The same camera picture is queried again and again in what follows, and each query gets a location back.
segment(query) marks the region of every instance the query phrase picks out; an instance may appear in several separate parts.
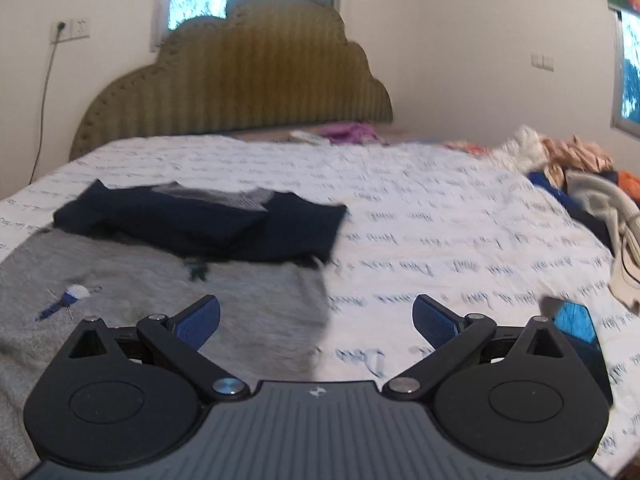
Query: beige cloth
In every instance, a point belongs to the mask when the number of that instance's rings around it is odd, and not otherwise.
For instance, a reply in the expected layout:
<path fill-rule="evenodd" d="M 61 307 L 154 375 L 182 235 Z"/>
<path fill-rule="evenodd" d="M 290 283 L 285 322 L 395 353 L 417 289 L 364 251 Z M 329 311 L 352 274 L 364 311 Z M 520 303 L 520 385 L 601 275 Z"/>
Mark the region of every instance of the beige cloth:
<path fill-rule="evenodd" d="M 562 189 L 564 186 L 564 171 L 557 164 L 547 164 L 545 166 L 546 179 L 556 189 Z"/>
<path fill-rule="evenodd" d="M 567 192 L 609 229 L 615 260 L 609 290 L 632 312 L 640 306 L 640 209 L 614 183 L 583 171 L 567 171 Z"/>
<path fill-rule="evenodd" d="M 549 163 L 560 166 L 571 166 L 576 170 L 587 170 L 601 173 L 613 169 L 613 160 L 594 142 L 583 143 L 577 136 L 572 140 L 553 140 L 540 136 L 548 153 Z"/>

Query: gray blanket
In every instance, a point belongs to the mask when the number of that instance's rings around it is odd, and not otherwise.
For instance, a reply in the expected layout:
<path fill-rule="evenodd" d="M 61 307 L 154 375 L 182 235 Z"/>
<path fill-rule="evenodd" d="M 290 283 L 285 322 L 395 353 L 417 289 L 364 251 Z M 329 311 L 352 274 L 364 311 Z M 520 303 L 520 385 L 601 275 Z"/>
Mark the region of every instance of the gray blanket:
<path fill-rule="evenodd" d="M 70 310 L 38 314 L 67 287 L 92 290 Z M 200 352 L 252 387 L 258 380 L 313 379 L 313 355 L 328 323 L 319 270 L 294 264 L 209 264 L 192 282 L 179 258 L 148 246 L 70 235 L 34 234 L 0 264 L 0 470 L 24 475 L 37 456 L 22 407 L 62 343 L 85 316 L 133 326 L 172 316 L 206 294 L 222 305 L 220 328 Z"/>

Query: white wall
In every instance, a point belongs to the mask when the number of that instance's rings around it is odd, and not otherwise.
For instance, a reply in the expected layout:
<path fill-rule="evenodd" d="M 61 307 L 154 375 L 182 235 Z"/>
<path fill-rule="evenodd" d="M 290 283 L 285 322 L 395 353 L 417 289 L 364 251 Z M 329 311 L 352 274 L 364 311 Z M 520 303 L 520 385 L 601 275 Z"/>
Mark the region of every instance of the white wall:
<path fill-rule="evenodd" d="M 614 21 L 606 0 L 405 0 L 398 122 L 494 146 L 522 123 L 594 140 L 640 173 L 640 142 L 610 127 Z M 399 19 L 406 26 L 406 20 Z M 555 57 L 556 71 L 531 54 Z"/>
<path fill-rule="evenodd" d="M 38 174 L 66 162 L 93 97 L 151 63 L 154 0 L 0 0 L 0 197 L 27 184 L 52 20 L 90 16 L 60 44 Z M 640 143 L 610 129 L 614 33 L 606 0 L 342 0 L 348 36 L 387 86 L 396 121 L 431 139 L 495 145 L 521 123 L 579 134 L 640 173 Z M 530 66 L 532 52 L 556 72 Z"/>
<path fill-rule="evenodd" d="M 89 16 L 92 33 L 58 46 L 36 175 L 67 161 L 82 115 L 104 86 L 153 62 L 152 7 L 153 0 L 0 0 L 0 197 L 29 181 L 51 22 Z"/>

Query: white fluffy cloth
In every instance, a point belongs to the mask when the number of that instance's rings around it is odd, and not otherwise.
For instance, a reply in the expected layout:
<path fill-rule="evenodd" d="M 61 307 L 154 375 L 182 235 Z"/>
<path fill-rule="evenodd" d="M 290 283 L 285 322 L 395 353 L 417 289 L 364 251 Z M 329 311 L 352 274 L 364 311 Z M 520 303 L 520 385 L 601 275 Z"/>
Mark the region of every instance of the white fluffy cloth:
<path fill-rule="evenodd" d="M 640 210 L 618 186 L 590 173 L 568 171 L 569 196 L 609 229 L 615 260 L 609 290 L 627 308 L 640 306 Z"/>
<path fill-rule="evenodd" d="M 521 126 L 514 139 L 491 152 L 489 160 L 505 170 L 527 174 L 544 168 L 548 163 L 548 155 L 536 131 Z"/>

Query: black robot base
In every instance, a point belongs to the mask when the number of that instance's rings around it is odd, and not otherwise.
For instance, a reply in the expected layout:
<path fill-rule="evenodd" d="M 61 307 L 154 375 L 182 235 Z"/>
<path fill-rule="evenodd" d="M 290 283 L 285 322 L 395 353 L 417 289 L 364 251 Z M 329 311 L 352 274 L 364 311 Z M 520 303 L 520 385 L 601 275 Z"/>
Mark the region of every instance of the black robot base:
<path fill-rule="evenodd" d="M 436 350 L 382 391 L 263 381 L 251 393 L 197 352 L 219 323 L 213 296 L 132 328 L 82 321 L 25 405 L 42 459 L 27 478 L 607 478 L 590 459 L 610 392 L 546 317 L 498 327 L 419 296 L 414 325 Z"/>

